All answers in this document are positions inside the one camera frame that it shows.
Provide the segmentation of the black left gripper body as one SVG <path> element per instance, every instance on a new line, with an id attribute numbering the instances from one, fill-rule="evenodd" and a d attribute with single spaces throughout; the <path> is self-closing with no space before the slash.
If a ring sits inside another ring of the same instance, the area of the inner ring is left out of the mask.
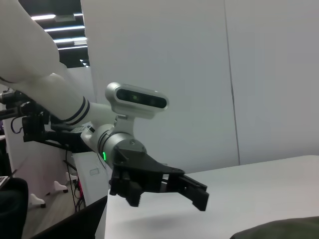
<path id="1" fill-rule="evenodd" d="M 129 197 L 144 192 L 185 194 L 181 169 L 157 162 L 146 152 L 115 148 L 110 194 Z"/>

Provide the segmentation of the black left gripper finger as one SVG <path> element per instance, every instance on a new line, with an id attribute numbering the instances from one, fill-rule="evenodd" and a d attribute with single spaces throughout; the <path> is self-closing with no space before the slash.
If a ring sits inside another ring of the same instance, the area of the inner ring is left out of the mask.
<path id="1" fill-rule="evenodd" d="M 130 181 L 127 190 L 126 200 L 132 207 L 138 207 L 143 193 L 142 187 L 137 183 Z"/>
<path id="2" fill-rule="evenodd" d="M 169 175 L 162 180 L 162 191 L 165 193 L 179 193 L 192 201 L 200 211 L 206 211 L 209 193 L 207 186 L 186 175 Z"/>

